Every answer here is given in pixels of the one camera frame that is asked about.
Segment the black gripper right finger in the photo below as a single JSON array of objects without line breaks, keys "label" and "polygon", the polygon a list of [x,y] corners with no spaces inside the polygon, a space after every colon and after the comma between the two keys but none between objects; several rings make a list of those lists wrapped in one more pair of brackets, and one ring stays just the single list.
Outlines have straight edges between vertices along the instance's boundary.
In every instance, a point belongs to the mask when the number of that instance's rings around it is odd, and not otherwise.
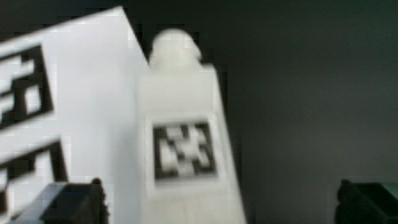
[{"label": "black gripper right finger", "polygon": [[334,224],[398,224],[398,183],[341,181]]}]

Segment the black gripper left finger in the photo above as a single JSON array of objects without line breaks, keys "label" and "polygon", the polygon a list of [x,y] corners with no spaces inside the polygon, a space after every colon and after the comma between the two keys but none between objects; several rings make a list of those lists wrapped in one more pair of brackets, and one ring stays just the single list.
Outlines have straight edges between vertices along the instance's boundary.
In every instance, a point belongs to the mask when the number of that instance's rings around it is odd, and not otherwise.
[{"label": "black gripper left finger", "polygon": [[89,183],[51,183],[7,224],[110,224],[105,189]]}]

